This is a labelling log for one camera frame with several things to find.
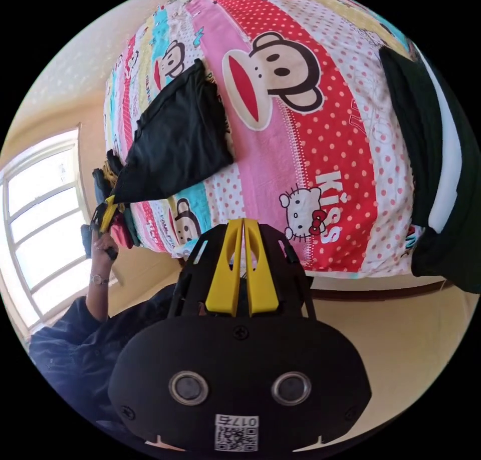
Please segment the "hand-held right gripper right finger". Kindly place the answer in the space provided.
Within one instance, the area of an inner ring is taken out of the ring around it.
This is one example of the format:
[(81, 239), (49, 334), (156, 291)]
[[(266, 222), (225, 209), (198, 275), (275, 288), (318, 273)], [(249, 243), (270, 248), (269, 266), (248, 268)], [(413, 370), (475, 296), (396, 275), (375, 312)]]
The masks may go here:
[(279, 300), (258, 222), (244, 219), (249, 315), (275, 313)]

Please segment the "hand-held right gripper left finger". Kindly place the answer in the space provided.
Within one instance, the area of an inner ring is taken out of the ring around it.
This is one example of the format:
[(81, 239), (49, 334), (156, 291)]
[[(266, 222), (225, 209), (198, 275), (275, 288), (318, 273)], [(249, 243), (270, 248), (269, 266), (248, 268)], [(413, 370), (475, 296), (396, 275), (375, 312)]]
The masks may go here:
[(210, 313), (236, 316), (240, 265), (242, 256), (243, 219), (225, 225), (219, 257), (205, 306)]

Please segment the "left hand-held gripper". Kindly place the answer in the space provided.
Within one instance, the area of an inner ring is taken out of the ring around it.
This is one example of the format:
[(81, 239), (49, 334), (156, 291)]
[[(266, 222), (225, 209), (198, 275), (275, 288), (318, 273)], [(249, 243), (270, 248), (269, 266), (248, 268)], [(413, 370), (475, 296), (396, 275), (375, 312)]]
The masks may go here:
[(117, 203), (115, 196), (111, 195), (99, 204), (88, 224), (81, 225), (82, 244), (85, 251), (85, 258), (91, 259), (92, 231), (97, 230), (100, 235), (110, 231), (117, 214)]

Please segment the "person's left hand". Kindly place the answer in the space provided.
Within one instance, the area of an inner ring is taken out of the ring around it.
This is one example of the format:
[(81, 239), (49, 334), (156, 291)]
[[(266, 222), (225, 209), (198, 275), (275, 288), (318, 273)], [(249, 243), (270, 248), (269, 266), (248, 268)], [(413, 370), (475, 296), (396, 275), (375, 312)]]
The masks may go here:
[(91, 274), (99, 275), (102, 279), (110, 277), (112, 266), (115, 259), (112, 260), (107, 250), (112, 249), (118, 254), (118, 246), (109, 233), (100, 234), (97, 230), (92, 231), (91, 245)]

